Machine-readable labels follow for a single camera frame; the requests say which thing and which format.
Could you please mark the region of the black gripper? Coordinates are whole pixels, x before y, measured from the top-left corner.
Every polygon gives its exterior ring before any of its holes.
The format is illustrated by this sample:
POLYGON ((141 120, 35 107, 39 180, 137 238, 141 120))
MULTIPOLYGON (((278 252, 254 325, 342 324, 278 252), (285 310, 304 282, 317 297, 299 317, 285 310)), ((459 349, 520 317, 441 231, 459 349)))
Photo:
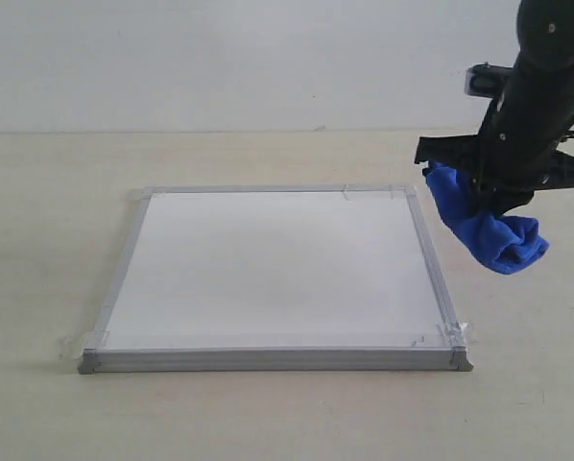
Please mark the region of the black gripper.
POLYGON ((476 134, 423 137, 416 163, 442 163, 465 173, 477 204, 495 215, 531 202, 538 191, 574 189, 574 64, 546 72, 523 58, 490 99, 476 134))

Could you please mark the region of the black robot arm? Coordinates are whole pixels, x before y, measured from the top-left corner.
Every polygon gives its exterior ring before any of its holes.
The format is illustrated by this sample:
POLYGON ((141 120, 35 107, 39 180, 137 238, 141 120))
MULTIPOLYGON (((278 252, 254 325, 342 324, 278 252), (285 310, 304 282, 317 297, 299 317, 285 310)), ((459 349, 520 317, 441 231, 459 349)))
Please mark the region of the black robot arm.
POLYGON ((522 1, 512 66, 488 62, 466 72, 465 93, 487 98, 478 132, 423 137, 417 163, 466 175, 477 209, 504 214, 538 191, 574 189, 574 1, 522 1))

